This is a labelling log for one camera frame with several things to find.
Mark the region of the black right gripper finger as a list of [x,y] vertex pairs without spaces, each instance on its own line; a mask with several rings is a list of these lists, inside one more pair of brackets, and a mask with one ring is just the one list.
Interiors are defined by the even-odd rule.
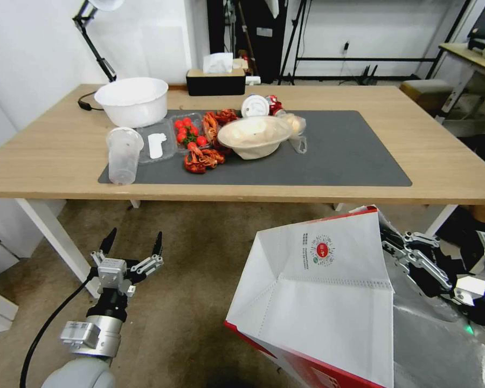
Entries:
[[422,292],[451,292],[453,285],[448,275],[421,250],[403,249],[402,266],[406,275]]
[[419,232],[399,233],[386,227],[380,227],[382,248],[395,259],[407,259],[409,254],[423,254],[429,259],[435,258],[435,253],[440,251],[440,243],[437,237],[431,237]]

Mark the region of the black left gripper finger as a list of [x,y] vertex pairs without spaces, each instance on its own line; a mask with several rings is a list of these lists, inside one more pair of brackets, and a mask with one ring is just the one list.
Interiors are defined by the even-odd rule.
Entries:
[[154,272],[158,271],[164,264],[162,257],[163,250],[163,232],[159,231],[156,241],[153,245],[151,255],[137,264],[131,266],[129,278],[131,280],[144,280]]
[[114,227],[110,231],[110,233],[102,240],[99,249],[91,252],[91,257],[97,266],[100,266],[101,263],[107,258],[107,255],[110,252],[114,243],[116,233],[117,228]]

